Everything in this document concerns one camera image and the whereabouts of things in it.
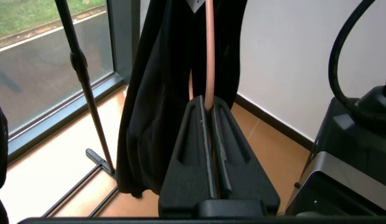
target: grass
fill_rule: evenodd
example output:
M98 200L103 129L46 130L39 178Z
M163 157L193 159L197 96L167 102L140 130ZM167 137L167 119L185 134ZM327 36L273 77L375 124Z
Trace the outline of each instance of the grass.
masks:
M105 0L68 0L71 14L105 3ZM0 0L0 38L59 20L53 0Z

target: garment label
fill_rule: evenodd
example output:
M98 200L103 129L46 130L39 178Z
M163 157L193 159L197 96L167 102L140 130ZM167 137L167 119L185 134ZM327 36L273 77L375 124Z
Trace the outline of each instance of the garment label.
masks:
M203 5L205 0L186 0L188 5L191 7L193 13L197 12L200 7Z

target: black hose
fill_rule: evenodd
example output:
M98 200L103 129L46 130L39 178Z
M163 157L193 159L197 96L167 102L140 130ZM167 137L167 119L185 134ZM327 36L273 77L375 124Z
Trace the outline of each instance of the black hose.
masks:
M363 0L355 9L355 11L349 16L345 24L342 26L338 33L334 45L331 49L329 59L329 83L334 96L340 103L345 106L354 116L359 119L366 119L367 121L378 121L386 123L386 114L375 113L363 108L359 108L350 98L345 96L341 91L337 78L338 59L341 53L342 46L344 45L349 32L352 30L356 22L363 15L363 13L373 4L375 0Z

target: baseboard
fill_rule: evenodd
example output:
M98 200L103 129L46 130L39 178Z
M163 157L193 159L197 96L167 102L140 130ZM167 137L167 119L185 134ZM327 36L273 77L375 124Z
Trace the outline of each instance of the baseboard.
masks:
M254 104L246 100L244 97L237 94L235 102L238 105L240 105L242 108L246 109L251 114L254 114L254 116L256 116L257 118L260 118L265 123L269 124L279 132L283 133L285 136L289 137L293 141L302 145L305 149L307 150L312 149L313 142L311 140L307 139L302 134L293 130L291 127L283 124L281 121L279 121L272 115L268 114L267 112L263 111L261 108L255 106Z

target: sunlit floor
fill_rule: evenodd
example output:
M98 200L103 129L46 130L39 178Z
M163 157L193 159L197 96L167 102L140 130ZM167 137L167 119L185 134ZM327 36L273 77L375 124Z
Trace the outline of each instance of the sunlit floor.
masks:
M114 164L124 89L125 86L98 107ZM239 105L233 106L232 113L279 193L279 211L283 211L309 152ZM0 190L10 223L41 216L89 172L94 163L85 156L86 148L104 157L88 113L11 164L6 183ZM99 171L55 216L88 216L115 186L116 182L108 174ZM158 196L149 190L142 199L118 193L100 216L156 217L157 203Z

